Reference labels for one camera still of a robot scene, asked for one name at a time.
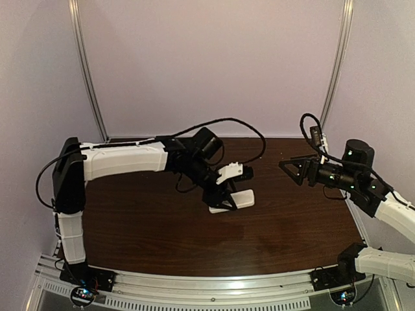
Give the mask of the white remote control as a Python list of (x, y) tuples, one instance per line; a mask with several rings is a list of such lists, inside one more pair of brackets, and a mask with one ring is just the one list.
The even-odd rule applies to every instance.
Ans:
[[(232, 193), (232, 197), (237, 204), (237, 210), (244, 209), (247, 207), (252, 207), (255, 205), (255, 195), (252, 189), (242, 190), (239, 192)], [(226, 213), (229, 211), (233, 211), (233, 210), (216, 209), (214, 207), (209, 207), (209, 212), (211, 214)]]

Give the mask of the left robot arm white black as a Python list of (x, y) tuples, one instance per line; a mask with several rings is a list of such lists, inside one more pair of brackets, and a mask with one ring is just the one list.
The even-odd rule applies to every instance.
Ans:
[(85, 185), (94, 179), (131, 172), (179, 173), (202, 188), (202, 200), (209, 207), (236, 210), (227, 173), (240, 173), (240, 164), (220, 170), (208, 164), (222, 146), (206, 127), (188, 138), (155, 137), (134, 143), (81, 144), (76, 137), (68, 139), (53, 170), (53, 209), (66, 264), (71, 268), (88, 265), (82, 214)]

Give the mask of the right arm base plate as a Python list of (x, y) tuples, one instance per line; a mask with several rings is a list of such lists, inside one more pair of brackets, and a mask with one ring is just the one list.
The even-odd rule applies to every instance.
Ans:
[(355, 282), (365, 280), (366, 278), (364, 273), (355, 273), (352, 276), (345, 275), (337, 265), (327, 268), (318, 266), (309, 273), (309, 276), (315, 292), (340, 286), (354, 285)]

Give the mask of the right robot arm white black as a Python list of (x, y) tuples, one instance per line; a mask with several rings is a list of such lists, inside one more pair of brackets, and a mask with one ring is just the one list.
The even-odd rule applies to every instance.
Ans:
[[(349, 194), (355, 206), (414, 240), (414, 206), (390, 185), (375, 178), (370, 170), (374, 149), (362, 140), (346, 142), (340, 164), (323, 163), (318, 156), (293, 157), (279, 162), (297, 185), (322, 184)], [(397, 279), (414, 286), (414, 255), (387, 252), (354, 243), (338, 255), (340, 274), (353, 279), (358, 273), (371, 273)]]

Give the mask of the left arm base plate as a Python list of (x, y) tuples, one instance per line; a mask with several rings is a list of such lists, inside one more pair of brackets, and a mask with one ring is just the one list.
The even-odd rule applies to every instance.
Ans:
[(60, 272), (60, 280), (98, 292), (111, 292), (116, 273), (111, 270), (92, 268), (89, 266), (64, 266)]

